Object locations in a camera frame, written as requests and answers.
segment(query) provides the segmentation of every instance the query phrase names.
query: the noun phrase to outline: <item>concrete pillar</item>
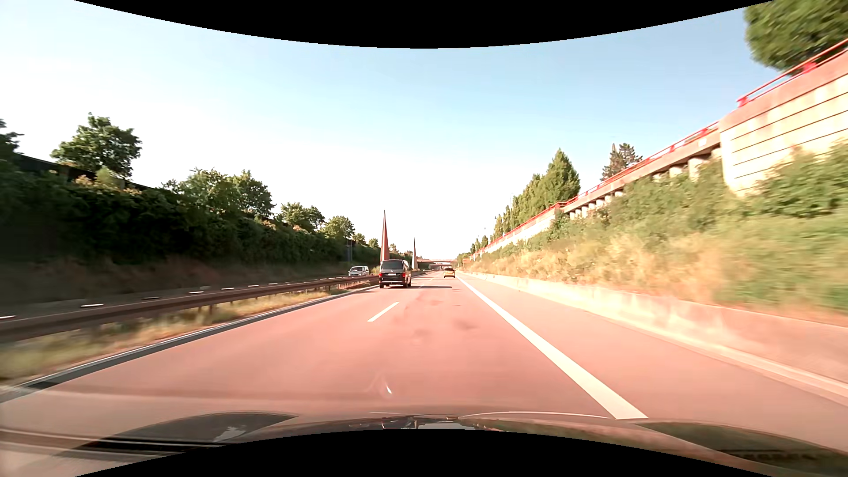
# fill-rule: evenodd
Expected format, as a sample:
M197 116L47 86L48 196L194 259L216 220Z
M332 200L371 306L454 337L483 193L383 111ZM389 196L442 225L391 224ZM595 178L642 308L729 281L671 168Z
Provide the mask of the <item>concrete pillar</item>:
M689 178L695 180L698 178L698 168L706 162L708 156L697 156L689 158Z

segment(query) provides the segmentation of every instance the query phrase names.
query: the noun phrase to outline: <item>black hood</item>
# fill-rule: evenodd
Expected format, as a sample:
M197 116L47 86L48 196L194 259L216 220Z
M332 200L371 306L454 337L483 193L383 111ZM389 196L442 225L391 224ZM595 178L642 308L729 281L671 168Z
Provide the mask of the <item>black hood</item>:
M459 429L553 435L629 446L718 463L759 474L848 475L848 453L809 442L719 424L659 419L616 420L562 412L392 414L339 418L267 412L231 412L182 418L104 439L36 435L14 429L5 446L28 447L56 457L110 461L110 465L164 457L193 449L297 435L385 429ZM70 449L56 453L56 449ZM44 474L30 469L29 474Z

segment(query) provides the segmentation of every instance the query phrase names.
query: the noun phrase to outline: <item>concrete barrier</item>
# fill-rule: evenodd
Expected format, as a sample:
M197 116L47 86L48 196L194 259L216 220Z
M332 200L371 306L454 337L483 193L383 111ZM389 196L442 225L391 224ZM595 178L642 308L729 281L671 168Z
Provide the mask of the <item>concrete barrier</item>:
M717 347L832 379L848 389L848 328L595 286L461 271L703 349Z

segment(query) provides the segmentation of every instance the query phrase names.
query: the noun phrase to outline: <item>highway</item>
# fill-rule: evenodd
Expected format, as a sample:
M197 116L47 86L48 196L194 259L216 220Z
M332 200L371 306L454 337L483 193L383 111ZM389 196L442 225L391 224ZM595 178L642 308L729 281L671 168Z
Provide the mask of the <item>highway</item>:
M848 450L843 404L586 311L457 276L431 272L410 289L351 293L123 362L6 401L0 419L101 437L233 410L541 411L732 424ZM4 458L20 469L43 457Z

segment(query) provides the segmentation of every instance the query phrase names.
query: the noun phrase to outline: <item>lane marking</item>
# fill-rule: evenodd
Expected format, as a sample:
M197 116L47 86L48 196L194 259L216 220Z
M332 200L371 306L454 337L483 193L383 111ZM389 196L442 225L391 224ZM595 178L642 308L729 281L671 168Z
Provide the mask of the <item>lane marking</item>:
M391 304L391 305L387 306L385 310L380 311L379 313L377 313L376 315L374 315L373 317L371 317L371 319L370 319L370 320L368 320L368 322L370 323L370 322L372 322L372 321L374 321L374 320L378 319L379 317L381 317L381 316L382 316L382 314L383 314L383 313L385 313L386 311L391 310L391 309L392 309L392 308L394 308L394 307L395 307L398 303L400 303L400 302L399 302L399 301L395 301L393 304Z
M477 291L477 289L469 285L464 279L460 278L459 280L468 287L474 295L477 295L480 300L483 300L486 305L489 305L490 308L504 318L504 320L506 320L512 328L515 328L518 333L521 333L524 338L527 338L527 341L530 341L533 346L536 346L539 351L542 351L542 353L547 356L548 359L550 359L559 369L561 369L563 373L568 375L568 377L577 383L578 386L583 388L583 390L592 396L592 398L606 409L607 412L612 414L613 418L635 419L648 417L633 404L625 401L624 398L619 396L614 390L607 387L606 384L600 382L600 380L593 376L589 371L581 368L580 365L575 363L570 357L566 356L562 351L557 350L555 346L528 328L527 325L513 317L509 312L498 306L498 304L491 301L486 295Z

